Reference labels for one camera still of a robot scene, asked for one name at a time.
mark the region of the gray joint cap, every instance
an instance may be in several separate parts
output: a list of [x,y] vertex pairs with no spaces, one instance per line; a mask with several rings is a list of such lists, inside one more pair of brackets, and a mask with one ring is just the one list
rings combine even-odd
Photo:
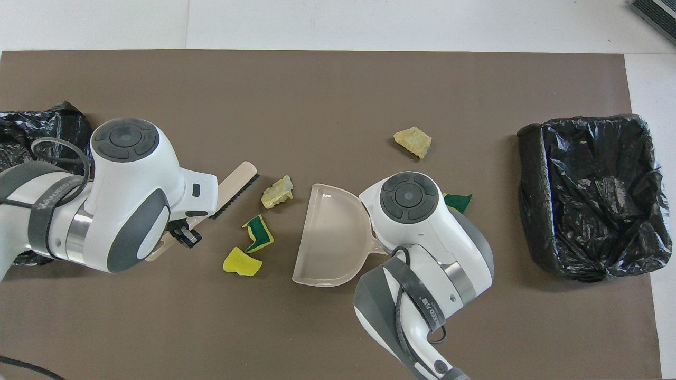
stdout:
[[437,186],[426,175],[401,172],[383,183],[380,204],[390,219],[414,224],[427,219],[439,203]]
[[96,128],[91,147],[101,157],[115,162],[131,162],[149,156],[160,144],[160,134],[150,122],[141,119],[114,119]]

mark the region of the black strap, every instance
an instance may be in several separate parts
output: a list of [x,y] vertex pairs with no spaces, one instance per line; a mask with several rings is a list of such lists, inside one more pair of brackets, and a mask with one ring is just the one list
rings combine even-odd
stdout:
[[49,249],[48,238],[51,217],[54,215],[56,203],[79,186],[81,182],[82,176],[67,176],[60,179],[40,195],[40,198],[33,204],[28,217],[28,243],[32,250],[59,259]]
[[392,258],[384,263],[383,266],[404,288],[408,297],[413,301],[413,304],[425,319],[430,332],[436,331],[446,322],[443,312],[432,296],[432,293],[430,293],[418,275],[408,265],[398,258]]

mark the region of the yellow foam chunk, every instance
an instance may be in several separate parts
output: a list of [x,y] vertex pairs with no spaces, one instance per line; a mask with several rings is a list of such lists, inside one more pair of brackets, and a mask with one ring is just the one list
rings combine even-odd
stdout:
[[253,276],[258,272],[263,261],[249,257],[238,247],[234,247],[223,262],[223,270],[226,272],[237,272],[240,276]]
[[415,126],[395,133],[394,141],[421,159],[432,144],[432,138]]
[[292,189],[291,177],[285,175],[281,180],[263,191],[263,197],[260,201],[263,202],[263,207],[273,208],[287,199],[293,199]]

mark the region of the clear plastic dustpan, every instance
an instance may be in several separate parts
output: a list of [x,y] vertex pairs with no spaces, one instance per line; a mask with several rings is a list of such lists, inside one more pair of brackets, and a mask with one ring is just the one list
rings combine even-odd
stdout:
[[342,285],[359,272],[370,253],[386,254],[371,235],[359,198],[337,187],[312,185],[293,280],[320,287]]

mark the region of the sponge piece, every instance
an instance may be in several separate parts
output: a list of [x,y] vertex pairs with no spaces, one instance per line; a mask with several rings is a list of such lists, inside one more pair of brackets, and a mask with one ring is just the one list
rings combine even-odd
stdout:
[[258,272],[263,261],[249,257],[238,247],[234,247],[228,257],[223,262],[223,270],[226,272],[237,272],[240,276],[253,276]]
[[472,194],[470,195],[450,195],[447,193],[443,194],[443,202],[448,207],[453,207],[457,211],[460,211],[461,214],[464,214],[464,211],[467,210],[467,206],[469,206],[470,200],[472,200]]
[[268,230],[268,226],[265,225],[262,215],[254,216],[247,224],[242,226],[242,228],[244,227],[249,229],[249,237],[253,240],[253,244],[244,250],[244,252],[250,254],[274,243],[274,237],[272,237],[270,230]]
[[293,199],[292,189],[291,177],[285,175],[281,180],[263,191],[263,198],[260,201],[263,202],[263,207],[273,208],[287,199]]
[[405,147],[408,151],[421,159],[427,154],[427,150],[432,144],[432,138],[415,126],[395,133],[394,141],[397,141],[399,145]]

